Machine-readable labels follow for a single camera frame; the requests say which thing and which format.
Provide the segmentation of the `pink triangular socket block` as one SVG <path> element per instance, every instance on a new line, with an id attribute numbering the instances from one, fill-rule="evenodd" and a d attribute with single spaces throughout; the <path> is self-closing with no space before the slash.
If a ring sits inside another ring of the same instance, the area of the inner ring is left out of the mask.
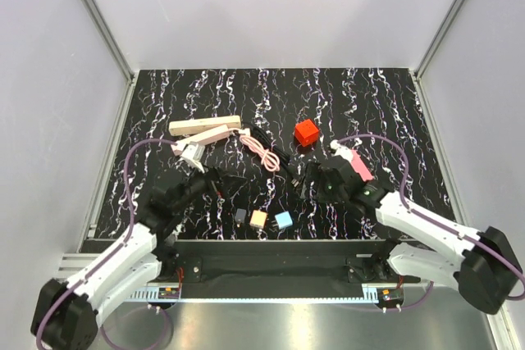
<path id="1" fill-rule="evenodd" d="M 371 171 L 367 168 L 359 154 L 356 151 L 352 150 L 351 156 L 352 157 L 350 160 L 350 165 L 352 166 L 354 171 L 361 177 L 361 179 L 365 182 L 373 180 L 374 177 Z"/>

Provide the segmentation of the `pink plug adapter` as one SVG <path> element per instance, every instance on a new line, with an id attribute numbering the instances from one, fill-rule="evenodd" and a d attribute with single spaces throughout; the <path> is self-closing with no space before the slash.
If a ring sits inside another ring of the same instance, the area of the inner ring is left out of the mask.
<path id="1" fill-rule="evenodd" d="M 267 213 L 254 210 L 249 221 L 249 225 L 255 229 L 263 229 L 267 221 Z"/>

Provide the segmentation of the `dark grey plug block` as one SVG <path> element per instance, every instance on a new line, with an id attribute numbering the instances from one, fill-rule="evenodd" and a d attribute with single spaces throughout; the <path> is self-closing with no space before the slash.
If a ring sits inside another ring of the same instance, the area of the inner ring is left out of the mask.
<path id="1" fill-rule="evenodd" d="M 247 211 L 245 209 L 243 208 L 237 209 L 235 212 L 235 217 L 234 217 L 235 224 L 237 226 L 242 226 L 245 223 L 246 216 L 247 216 Z"/>

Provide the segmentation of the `red block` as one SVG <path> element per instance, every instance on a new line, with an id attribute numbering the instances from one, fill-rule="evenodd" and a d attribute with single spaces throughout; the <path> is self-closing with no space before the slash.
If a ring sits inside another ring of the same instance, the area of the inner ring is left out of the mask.
<path id="1" fill-rule="evenodd" d="M 312 120 L 306 119 L 294 127 L 294 137 L 302 147 L 310 146 L 319 140 L 320 130 Z"/>

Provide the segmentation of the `blue plug block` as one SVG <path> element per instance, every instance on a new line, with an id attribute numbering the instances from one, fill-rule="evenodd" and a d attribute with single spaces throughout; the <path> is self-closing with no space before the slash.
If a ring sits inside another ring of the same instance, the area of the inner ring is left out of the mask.
<path id="1" fill-rule="evenodd" d="M 275 223 L 278 230 L 284 230 L 291 227 L 294 222 L 288 211 L 283 211 L 275 215 Z"/>

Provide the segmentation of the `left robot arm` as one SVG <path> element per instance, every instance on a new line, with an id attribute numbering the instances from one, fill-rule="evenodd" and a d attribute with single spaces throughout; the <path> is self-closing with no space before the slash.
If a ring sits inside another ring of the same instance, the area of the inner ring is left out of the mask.
<path id="1" fill-rule="evenodd" d="M 208 167 L 153 188 L 128 229 L 85 268 L 40 290 L 30 332 L 39 348 L 87 349 L 104 321 L 136 290 L 180 274 L 173 231 L 194 200 L 223 197 L 225 172 Z"/>

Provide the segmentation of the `beige power strip red sockets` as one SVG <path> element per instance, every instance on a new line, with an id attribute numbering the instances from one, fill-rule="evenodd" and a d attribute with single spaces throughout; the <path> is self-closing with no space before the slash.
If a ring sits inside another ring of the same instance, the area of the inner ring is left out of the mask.
<path id="1" fill-rule="evenodd" d="M 216 116 L 192 120 L 171 121 L 168 131 L 171 136 L 193 135 L 204 131 L 226 125 L 229 128 L 241 127 L 240 116 Z"/>

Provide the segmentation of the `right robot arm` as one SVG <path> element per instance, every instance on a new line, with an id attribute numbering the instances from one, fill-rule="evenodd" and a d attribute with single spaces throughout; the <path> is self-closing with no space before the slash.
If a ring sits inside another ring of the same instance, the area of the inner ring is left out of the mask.
<path id="1" fill-rule="evenodd" d="M 412 276 L 459 292 L 472 307 L 496 314 L 523 274 L 506 235 L 445 219 L 403 198 L 391 184 L 360 175 L 351 162 L 333 156 L 306 165 L 303 187 L 318 202 L 376 220 L 422 243 L 388 239 L 374 256 L 373 274 L 382 281 Z"/>

